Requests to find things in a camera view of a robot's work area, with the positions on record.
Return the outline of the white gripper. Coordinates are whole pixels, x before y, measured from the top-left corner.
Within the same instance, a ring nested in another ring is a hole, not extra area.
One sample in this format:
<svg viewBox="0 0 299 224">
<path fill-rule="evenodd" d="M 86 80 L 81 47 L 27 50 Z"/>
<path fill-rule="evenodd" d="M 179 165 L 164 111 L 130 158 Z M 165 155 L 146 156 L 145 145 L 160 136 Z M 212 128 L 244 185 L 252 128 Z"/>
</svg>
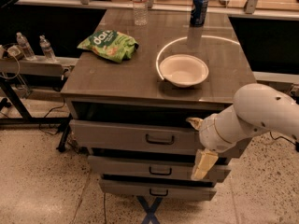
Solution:
<svg viewBox="0 0 299 224">
<path fill-rule="evenodd" d="M 204 121 L 200 118 L 186 118 L 186 121 L 195 130 L 200 130 L 200 142 L 207 148 L 198 149 L 195 155 L 191 180 L 199 181 L 206 176 L 218 160 L 217 153 L 223 153 L 236 145 L 238 119 L 234 112 L 220 112 L 210 115 Z"/>
</svg>

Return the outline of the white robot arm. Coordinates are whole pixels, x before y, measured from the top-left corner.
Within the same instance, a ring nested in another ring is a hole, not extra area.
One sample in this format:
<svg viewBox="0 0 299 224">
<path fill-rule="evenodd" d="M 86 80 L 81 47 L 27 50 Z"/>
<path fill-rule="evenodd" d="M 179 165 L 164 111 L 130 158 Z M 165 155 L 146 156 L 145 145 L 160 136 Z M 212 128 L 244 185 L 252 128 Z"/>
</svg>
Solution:
<svg viewBox="0 0 299 224">
<path fill-rule="evenodd" d="M 186 121 L 199 132 L 203 145 L 196 152 L 193 181 L 204 179 L 219 155 L 243 139 L 269 131 L 299 139 L 299 104 L 289 95 L 259 83 L 240 88 L 233 104 L 220 113 Z"/>
</svg>

